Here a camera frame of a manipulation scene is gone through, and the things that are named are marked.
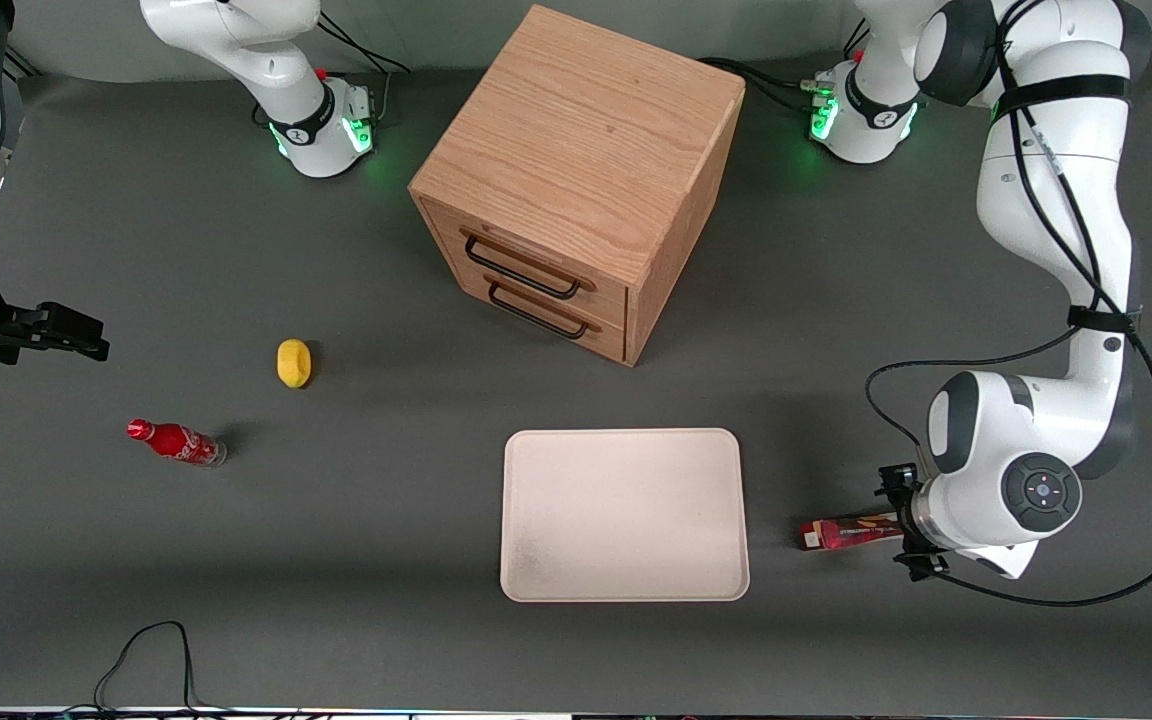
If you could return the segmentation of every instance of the plastic tray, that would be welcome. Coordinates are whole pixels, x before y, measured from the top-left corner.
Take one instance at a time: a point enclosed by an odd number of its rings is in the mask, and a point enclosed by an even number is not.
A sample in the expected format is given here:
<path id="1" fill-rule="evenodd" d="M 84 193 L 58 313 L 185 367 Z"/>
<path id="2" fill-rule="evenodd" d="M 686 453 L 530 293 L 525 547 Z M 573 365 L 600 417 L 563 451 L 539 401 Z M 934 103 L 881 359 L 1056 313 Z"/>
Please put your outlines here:
<path id="1" fill-rule="evenodd" d="M 740 446 L 727 430 L 509 438 L 500 589 L 511 600 L 730 601 L 746 588 Z"/>

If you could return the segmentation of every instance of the wooden drawer unit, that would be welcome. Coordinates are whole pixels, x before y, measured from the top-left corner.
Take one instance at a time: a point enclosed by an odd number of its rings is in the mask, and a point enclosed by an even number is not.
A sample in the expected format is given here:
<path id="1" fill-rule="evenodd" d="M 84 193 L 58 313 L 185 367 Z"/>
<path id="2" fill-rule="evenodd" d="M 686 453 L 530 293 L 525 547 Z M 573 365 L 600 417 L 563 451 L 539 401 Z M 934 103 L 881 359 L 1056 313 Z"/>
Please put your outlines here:
<path id="1" fill-rule="evenodd" d="M 536 5 L 408 190 L 463 290 L 634 365 L 713 209 L 744 94 Z"/>

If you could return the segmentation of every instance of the coca-cola bottle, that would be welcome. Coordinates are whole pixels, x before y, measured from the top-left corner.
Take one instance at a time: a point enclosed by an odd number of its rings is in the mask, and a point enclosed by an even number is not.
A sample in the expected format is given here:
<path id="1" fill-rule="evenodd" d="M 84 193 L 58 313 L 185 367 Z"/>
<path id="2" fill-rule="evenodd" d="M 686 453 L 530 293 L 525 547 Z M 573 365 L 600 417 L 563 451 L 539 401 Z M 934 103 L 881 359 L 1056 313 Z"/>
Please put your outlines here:
<path id="1" fill-rule="evenodd" d="M 137 418 L 127 424 L 127 434 L 154 448 L 157 454 L 188 462 L 189 465 L 215 468 L 225 462 L 225 444 L 175 423 L 156 425 Z"/>

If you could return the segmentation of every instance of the drawer handle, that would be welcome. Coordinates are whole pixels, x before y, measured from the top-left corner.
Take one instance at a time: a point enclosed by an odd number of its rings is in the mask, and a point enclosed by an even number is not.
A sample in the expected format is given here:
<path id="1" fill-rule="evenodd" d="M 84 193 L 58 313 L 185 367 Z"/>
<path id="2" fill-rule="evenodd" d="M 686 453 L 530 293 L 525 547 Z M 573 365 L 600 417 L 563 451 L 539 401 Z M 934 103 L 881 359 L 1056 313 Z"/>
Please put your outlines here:
<path id="1" fill-rule="evenodd" d="M 479 243 L 479 238 L 472 236 L 472 234 L 470 240 L 465 242 L 465 255 L 470 256 L 470 260 L 475 260 L 475 263 L 483 265 L 484 268 L 494 270 L 503 276 L 513 279 L 513 281 L 521 282 L 526 287 L 530 287 L 531 290 L 543 291 L 545 295 L 553 297 L 553 300 L 571 300 L 573 295 L 576 295 L 576 291 L 579 290 L 579 281 L 573 281 L 573 286 L 567 288 L 567 290 L 558 290 L 558 288 L 548 287 L 548 285 L 536 282 L 533 279 L 524 274 L 513 272 L 513 270 L 507 268 L 502 264 L 488 260 L 484 258 L 484 256 L 475 253 L 473 247 L 477 245 L 477 243 Z"/>
<path id="2" fill-rule="evenodd" d="M 499 283 L 492 283 L 492 287 L 488 288 L 488 300 L 492 301 L 492 305 L 499 306 L 499 309 L 502 309 L 506 313 L 520 316 L 520 318 L 526 320 L 528 323 L 538 324 L 540 327 L 558 334 L 560 338 L 567 338 L 567 340 L 579 340 L 585 336 L 585 331 L 589 329 L 589 323 L 582 323 L 579 328 L 575 331 L 564 331 L 559 328 L 558 325 L 548 323 L 548 320 L 544 320 L 538 318 L 538 316 L 528 313 L 526 310 L 521 309 L 521 306 L 509 305 L 508 302 L 500 300 L 495 296 L 495 291 L 499 290 Z"/>

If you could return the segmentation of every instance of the gray table surface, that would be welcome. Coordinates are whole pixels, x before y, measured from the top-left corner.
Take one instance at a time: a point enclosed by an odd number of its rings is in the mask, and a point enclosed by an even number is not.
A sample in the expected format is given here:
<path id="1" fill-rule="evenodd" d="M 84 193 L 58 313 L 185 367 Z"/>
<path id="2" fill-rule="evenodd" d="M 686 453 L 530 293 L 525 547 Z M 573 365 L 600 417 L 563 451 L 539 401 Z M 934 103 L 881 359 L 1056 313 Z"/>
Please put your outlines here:
<path id="1" fill-rule="evenodd" d="M 0 366 L 0 705 L 83 702 L 132 630 L 174 617 L 223 705 L 1152 717 L 1152 588 L 1032 609 L 911 584 L 892 546 L 791 546 L 797 521 L 873 505 L 874 469 L 911 456 L 865 406 L 870 369 L 1060 332 L 1060 287 L 975 218 L 984 111 L 934 106 L 890 160 L 850 167 L 750 94 L 721 199 L 628 370 L 463 296 L 408 200 L 476 79 L 396 78 L 378 152 L 328 181 L 291 172 L 238 83 L 32 88 L 1 286 L 97 316 L 113 353 Z M 1120 185 L 1152 348 L 1152 65 Z M 285 338 L 314 341 L 305 391 L 274 376 Z M 878 395 L 918 423 L 947 374 Z M 1134 458 L 1087 484 L 1024 579 L 958 561 L 963 577 L 1071 597 L 1152 568 L 1142 396 Z M 123 437 L 134 416 L 219 432 L 233 460 L 161 461 Z M 749 593 L 507 600 L 506 439 L 677 425 L 740 438 Z M 109 699 L 173 705 L 179 674 L 177 639 L 147 637 Z"/>

